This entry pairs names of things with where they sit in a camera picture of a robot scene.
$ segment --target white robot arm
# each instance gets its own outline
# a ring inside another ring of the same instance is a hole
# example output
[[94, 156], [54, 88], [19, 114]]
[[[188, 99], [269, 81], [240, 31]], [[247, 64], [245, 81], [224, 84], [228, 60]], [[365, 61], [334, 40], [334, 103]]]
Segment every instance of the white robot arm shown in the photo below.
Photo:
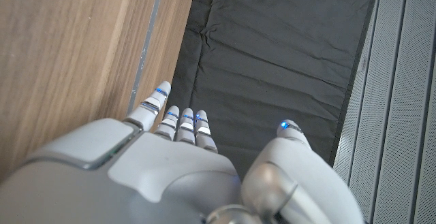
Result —
[[168, 109], [163, 82], [123, 122], [55, 139], [0, 186], [0, 223], [363, 223], [353, 195], [283, 121], [242, 184], [207, 115]]

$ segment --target wooden wall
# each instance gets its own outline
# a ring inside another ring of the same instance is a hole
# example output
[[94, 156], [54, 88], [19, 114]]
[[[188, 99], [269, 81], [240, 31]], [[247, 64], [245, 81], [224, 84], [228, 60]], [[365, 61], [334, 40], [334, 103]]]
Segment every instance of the wooden wall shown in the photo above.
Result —
[[135, 106], [171, 82], [191, 1], [0, 0], [0, 179], [53, 138], [122, 119], [148, 31]]

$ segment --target wrinkled black cloth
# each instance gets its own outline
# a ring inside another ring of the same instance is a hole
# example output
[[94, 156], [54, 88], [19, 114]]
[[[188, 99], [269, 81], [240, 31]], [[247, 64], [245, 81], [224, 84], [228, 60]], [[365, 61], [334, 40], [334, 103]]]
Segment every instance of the wrinkled black cloth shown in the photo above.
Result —
[[193, 0], [167, 108], [205, 110], [241, 176], [286, 118], [332, 165], [372, 2]]

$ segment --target perforated metal panel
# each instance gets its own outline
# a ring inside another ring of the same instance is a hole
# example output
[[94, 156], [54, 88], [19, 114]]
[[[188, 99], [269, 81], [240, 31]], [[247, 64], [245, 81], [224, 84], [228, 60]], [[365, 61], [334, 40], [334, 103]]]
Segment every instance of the perforated metal panel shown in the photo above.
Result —
[[436, 69], [433, 68], [433, 83], [427, 118], [422, 164], [416, 198], [414, 223], [434, 223], [436, 220]]
[[409, 223], [433, 69], [436, 0], [407, 0], [384, 143], [374, 223]]
[[372, 221], [403, 0], [380, 0], [349, 187]]
[[349, 183], [349, 175], [351, 174], [362, 95], [367, 77], [371, 44], [373, 41], [375, 15], [378, 6], [377, 2], [378, 0], [375, 0], [373, 13], [371, 14], [371, 19], [368, 25], [367, 36], [365, 37], [362, 54], [360, 55], [359, 67], [354, 79], [353, 91], [348, 103], [347, 115], [345, 116], [338, 150], [336, 152], [336, 157], [334, 158], [333, 169], [347, 185]]

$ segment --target robotic finger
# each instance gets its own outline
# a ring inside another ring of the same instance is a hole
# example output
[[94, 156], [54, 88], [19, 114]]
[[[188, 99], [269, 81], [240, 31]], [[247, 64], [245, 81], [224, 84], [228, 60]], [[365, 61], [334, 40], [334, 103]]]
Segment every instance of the robotic finger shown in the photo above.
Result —
[[163, 81], [124, 121], [135, 124], [143, 131], [149, 131], [170, 91], [171, 84]]
[[176, 142], [186, 142], [195, 145], [196, 139], [193, 134], [193, 112], [191, 108], [183, 110], [178, 127]]
[[197, 146], [218, 153], [217, 146], [211, 137], [211, 130], [209, 129], [206, 112], [203, 110], [198, 111], [196, 114], [195, 133]]
[[155, 131], [155, 135], [159, 135], [167, 140], [173, 140], [176, 133], [176, 125], [178, 121], [178, 108], [172, 106], [168, 109], [163, 117], [162, 122], [159, 124]]

